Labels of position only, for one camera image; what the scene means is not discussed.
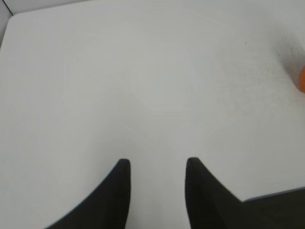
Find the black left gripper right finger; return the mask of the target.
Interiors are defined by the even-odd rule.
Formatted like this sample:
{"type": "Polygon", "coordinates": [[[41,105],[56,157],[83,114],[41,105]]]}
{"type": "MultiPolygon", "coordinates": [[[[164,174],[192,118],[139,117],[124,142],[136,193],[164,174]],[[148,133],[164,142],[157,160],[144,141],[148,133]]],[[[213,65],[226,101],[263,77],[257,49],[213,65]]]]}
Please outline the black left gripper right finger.
{"type": "Polygon", "coordinates": [[[185,203],[193,229],[303,229],[305,190],[240,201],[197,157],[186,162],[185,203]]]}

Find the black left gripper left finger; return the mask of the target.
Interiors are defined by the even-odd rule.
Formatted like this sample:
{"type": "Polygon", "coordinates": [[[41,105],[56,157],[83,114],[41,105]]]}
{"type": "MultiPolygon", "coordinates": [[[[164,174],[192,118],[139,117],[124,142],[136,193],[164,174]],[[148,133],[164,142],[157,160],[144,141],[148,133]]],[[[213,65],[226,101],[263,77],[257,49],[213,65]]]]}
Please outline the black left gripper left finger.
{"type": "Polygon", "coordinates": [[[131,199],[131,163],[120,159],[76,208],[50,229],[124,229],[131,199]]]}

